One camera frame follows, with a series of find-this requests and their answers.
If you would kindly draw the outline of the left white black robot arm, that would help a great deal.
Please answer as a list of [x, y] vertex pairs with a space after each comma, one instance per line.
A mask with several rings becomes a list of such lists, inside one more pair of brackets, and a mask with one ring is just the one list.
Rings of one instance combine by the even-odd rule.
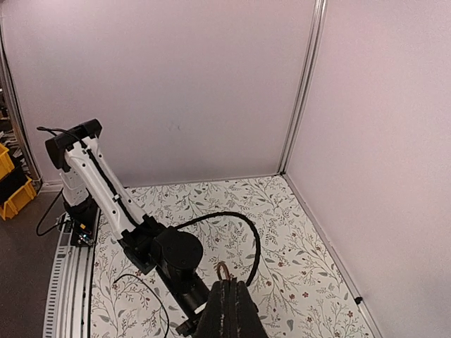
[[186, 320], [177, 327], [184, 337], [265, 337], [257, 305], [249, 294], [261, 258], [255, 239], [254, 260], [245, 281], [230, 275], [226, 264], [216, 266], [211, 287], [197, 274], [202, 260], [200, 240], [186, 224], [165, 226], [145, 213], [127, 193], [104, 159], [99, 146], [101, 124], [92, 119], [68, 130], [51, 128], [47, 153], [59, 170], [65, 209], [86, 225], [97, 207], [129, 261], [141, 272], [156, 271]]

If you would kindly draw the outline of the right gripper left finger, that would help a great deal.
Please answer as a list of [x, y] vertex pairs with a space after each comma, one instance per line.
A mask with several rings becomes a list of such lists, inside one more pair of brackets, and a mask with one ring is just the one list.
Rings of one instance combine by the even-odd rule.
[[230, 280], [214, 282], [197, 325], [195, 337], [230, 337]]

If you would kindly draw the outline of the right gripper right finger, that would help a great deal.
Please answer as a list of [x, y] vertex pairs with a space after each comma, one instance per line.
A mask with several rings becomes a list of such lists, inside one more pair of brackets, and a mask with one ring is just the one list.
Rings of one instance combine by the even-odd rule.
[[268, 337], [246, 284], [232, 281], [232, 337]]

